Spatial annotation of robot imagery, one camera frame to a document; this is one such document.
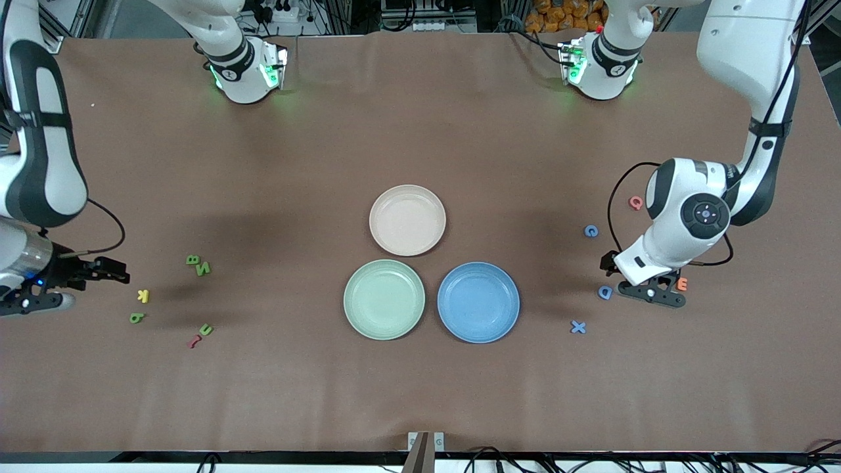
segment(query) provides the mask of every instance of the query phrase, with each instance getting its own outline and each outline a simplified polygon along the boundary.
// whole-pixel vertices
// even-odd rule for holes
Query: velcro strap
[[[61,128],[72,128],[69,114],[45,114],[41,112],[15,112],[4,110],[6,121],[15,129],[18,128],[42,128],[45,126],[58,126]]]
[[[762,122],[751,117],[748,131],[756,136],[776,136],[778,138],[782,138],[784,136],[788,136],[789,132],[791,132],[791,121],[789,120],[783,123],[766,123],[763,125]]]

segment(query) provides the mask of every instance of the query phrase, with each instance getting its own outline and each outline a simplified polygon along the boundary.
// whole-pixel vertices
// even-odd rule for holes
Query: brown table
[[[91,196],[128,229],[112,256],[132,282],[0,321],[0,448],[387,450],[419,429],[446,432],[449,449],[841,437],[841,132],[810,55],[771,212],[732,230],[730,264],[686,269],[675,311],[595,292],[620,280],[598,264],[625,169],[741,158],[748,107],[702,72],[695,35],[653,35],[637,81],[604,103],[507,35],[280,42],[287,90],[249,106],[214,89],[188,40],[65,43],[78,155]],[[626,244],[649,225],[623,203],[647,178],[618,193]],[[341,293],[389,258],[367,217],[400,183],[441,197],[447,232],[396,258],[427,308],[407,336],[375,342],[348,324]],[[78,250],[117,232],[90,206],[50,236]],[[190,253],[213,273],[197,277]],[[485,346],[459,342],[435,308],[444,275],[473,260],[508,271],[522,297],[514,330]],[[148,316],[132,325],[133,311]],[[215,332],[188,349],[204,323]]]

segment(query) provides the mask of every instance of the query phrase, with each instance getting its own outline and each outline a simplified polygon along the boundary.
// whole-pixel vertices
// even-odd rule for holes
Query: blue plate
[[[493,264],[465,263],[441,282],[438,314],[465,342],[495,342],[517,322],[520,293],[511,276]]]

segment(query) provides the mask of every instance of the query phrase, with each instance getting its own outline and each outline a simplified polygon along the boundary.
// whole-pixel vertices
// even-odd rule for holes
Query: green plate
[[[426,302],[421,278],[412,268],[379,259],[357,269],[345,288],[345,315],[362,335],[393,340],[417,325]]]

